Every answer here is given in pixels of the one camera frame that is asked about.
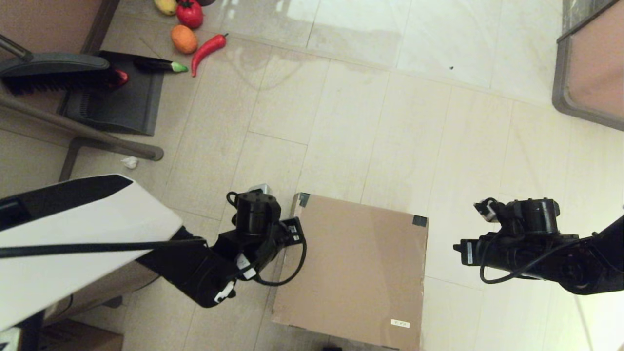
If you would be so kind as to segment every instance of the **black brush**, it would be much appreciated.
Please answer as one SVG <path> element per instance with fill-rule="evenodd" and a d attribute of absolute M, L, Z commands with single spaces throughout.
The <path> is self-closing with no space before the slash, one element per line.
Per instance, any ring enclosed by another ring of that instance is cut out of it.
<path fill-rule="evenodd" d="M 114 69 L 101 57 L 57 52 L 33 54 L 2 35 L 0 47 L 17 56 L 0 62 L 0 77 L 14 95 L 87 87 L 113 89 L 128 80 L 126 73 Z"/>

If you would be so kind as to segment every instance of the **tile floor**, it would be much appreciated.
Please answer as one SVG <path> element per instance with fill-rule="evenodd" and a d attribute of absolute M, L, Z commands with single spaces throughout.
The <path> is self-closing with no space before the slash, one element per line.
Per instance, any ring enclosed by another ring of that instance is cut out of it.
<path fill-rule="evenodd" d="M 425 215 L 422 350 L 615 351 L 624 292 L 486 286 L 451 249 L 494 228 L 471 206 L 488 196 L 553 197 L 562 232 L 582 236 L 622 214 L 624 134 L 549 104 L 560 12 L 556 0 L 218 0 L 197 35 L 229 31 L 228 46 L 195 79 L 166 76 L 154 137 L 123 136 L 165 157 L 131 171 L 83 149 L 73 176 L 126 174 L 209 241 L 231 226 L 225 193 L 262 182 L 286 208 L 305 191 Z M 122 0 L 104 49 L 188 64 L 174 22 Z M 127 351 L 380 350 L 274 324 L 274 297 L 241 284 L 205 310 L 159 280 L 78 319 L 123 332 Z"/>

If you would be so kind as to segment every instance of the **brown cardboard box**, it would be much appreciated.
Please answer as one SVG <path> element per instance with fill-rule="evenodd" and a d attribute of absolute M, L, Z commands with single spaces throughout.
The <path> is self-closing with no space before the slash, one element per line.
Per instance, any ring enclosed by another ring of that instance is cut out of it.
<path fill-rule="evenodd" d="M 308 253 L 299 275 L 278 288 L 273 321 L 418 350 L 428 220 L 304 193 L 293 212 Z M 288 249 L 280 280 L 300 253 L 300 245 Z"/>
<path fill-rule="evenodd" d="M 121 351 L 124 336 L 90 325 L 64 320 L 41 331 L 39 350 Z"/>

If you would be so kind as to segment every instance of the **red pepper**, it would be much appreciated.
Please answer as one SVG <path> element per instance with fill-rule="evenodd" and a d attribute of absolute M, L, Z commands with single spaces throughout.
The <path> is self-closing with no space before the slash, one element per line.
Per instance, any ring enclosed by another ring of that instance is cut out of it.
<path fill-rule="evenodd" d="M 199 28 L 203 23 L 202 7 L 197 0 L 181 0 L 175 13 L 178 15 L 180 23 L 190 29 Z"/>
<path fill-rule="evenodd" d="M 227 44 L 227 40 L 225 39 L 227 36 L 228 34 L 225 34 L 224 36 L 217 34 L 203 43 L 202 46 L 195 51 L 193 59 L 191 60 L 191 75 L 193 77 L 197 75 L 197 66 L 199 66 L 199 62 L 201 62 L 204 57 L 223 48 L 225 44 Z"/>

